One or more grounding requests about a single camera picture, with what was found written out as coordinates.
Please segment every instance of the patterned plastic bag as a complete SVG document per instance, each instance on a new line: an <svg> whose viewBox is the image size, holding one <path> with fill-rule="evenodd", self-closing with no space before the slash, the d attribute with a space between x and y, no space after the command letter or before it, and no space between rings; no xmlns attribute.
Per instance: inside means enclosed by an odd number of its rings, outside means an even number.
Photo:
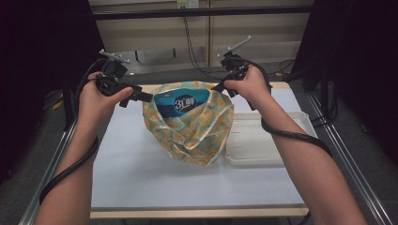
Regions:
<svg viewBox="0 0 398 225"><path fill-rule="evenodd" d="M231 99L207 82L167 83L143 103L146 128L170 157L208 165L224 149L232 126Z"/></svg>

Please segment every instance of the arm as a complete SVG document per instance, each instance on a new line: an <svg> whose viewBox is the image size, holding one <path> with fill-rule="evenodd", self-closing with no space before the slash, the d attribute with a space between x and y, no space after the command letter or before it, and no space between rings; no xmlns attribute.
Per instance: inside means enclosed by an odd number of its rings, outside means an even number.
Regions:
<svg viewBox="0 0 398 225"><path fill-rule="evenodd" d="M305 133L271 96L256 67L249 68L243 81L225 81L224 85L250 101L270 127ZM316 224L366 224L341 171L325 151L307 142L272 138Z"/></svg>
<svg viewBox="0 0 398 225"><path fill-rule="evenodd" d="M89 79L98 73L90 74ZM85 85L80 96L80 110L73 138L56 171L61 173L87 153L102 122L115 104L132 94L128 87L111 97L103 96L95 81ZM94 157L54 187L38 210L35 224L89 224Z"/></svg>

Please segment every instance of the white plastic container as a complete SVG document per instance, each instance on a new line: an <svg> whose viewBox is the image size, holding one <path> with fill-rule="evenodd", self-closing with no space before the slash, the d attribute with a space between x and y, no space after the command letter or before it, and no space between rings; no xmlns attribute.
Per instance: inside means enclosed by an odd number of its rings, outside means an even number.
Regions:
<svg viewBox="0 0 398 225"><path fill-rule="evenodd" d="M316 137L308 114L287 113L307 134ZM259 112L237 112L226 145L225 156L236 166L283 166L271 135L261 127Z"/></svg>

